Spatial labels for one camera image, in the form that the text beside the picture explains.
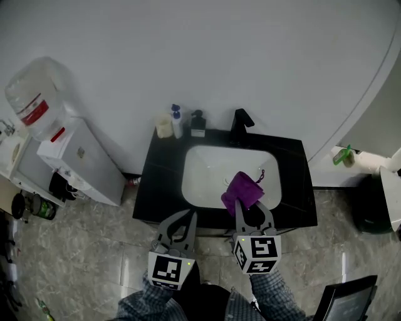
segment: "purple towel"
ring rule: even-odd
[[[238,172],[228,186],[227,192],[221,196],[221,200],[230,215],[235,216],[237,198],[242,201],[246,209],[249,209],[263,195],[263,189],[259,185],[244,172]]]

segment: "gray floor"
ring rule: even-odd
[[[43,320],[34,298],[42,299],[56,321],[106,320],[119,299],[142,287],[147,253],[155,231],[132,219],[136,190],[125,191],[119,208],[75,201],[53,221],[31,218],[14,225],[12,250],[17,291],[23,302],[19,320]],[[316,191],[318,226],[282,237],[279,269],[308,314],[316,311],[324,287],[378,275],[370,320],[397,320],[401,310],[400,246],[394,234],[367,235],[355,230],[341,191]],[[246,276],[236,266],[228,243],[197,238],[202,278],[252,299]]]

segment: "plaid shirt sleeve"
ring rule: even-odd
[[[172,290],[154,287],[148,280],[148,273],[143,275],[143,290],[120,300],[117,317],[113,321],[159,321],[185,320],[181,309],[169,308],[173,296]]]
[[[304,311],[297,306],[294,295],[285,284],[278,269],[270,274],[251,276],[251,284],[259,309],[266,320],[313,319],[313,316],[306,317]]]

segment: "white sink basin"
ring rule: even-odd
[[[260,201],[274,209],[281,200],[281,184],[277,160],[268,152],[213,146],[195,146],[188,150],[182,178],[182,195],[194,206],[226,208],[223,194],[237,172],[245,172],[259,183],[264,196]]]

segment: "black faucet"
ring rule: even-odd
[[[255,123],[247,114],[245,109],[237,109],[234,114],[234,120],[232,121],[230,143],[240,145],[241,147],[248,147],[249,144],[246,138],[245,126],[252,127],[253,125],[255,125]]]

